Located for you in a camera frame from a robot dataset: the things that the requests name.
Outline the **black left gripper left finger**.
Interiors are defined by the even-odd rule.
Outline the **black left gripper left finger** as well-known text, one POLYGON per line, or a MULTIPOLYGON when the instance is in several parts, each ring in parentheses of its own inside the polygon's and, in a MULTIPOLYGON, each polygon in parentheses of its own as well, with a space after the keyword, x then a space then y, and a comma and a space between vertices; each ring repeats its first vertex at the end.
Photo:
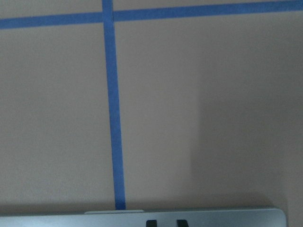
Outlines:
POLYGON ((147 220, 146 227, 157 227, 157 220, 147 220))

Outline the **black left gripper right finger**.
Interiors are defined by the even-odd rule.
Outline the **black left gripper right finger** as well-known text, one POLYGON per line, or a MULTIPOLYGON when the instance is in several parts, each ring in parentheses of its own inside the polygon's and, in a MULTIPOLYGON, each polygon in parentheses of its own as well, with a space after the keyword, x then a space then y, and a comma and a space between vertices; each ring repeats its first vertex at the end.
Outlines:
POLYGON ((177 227, 188 227, 188 222, 185 219, 177 219, 177 227))

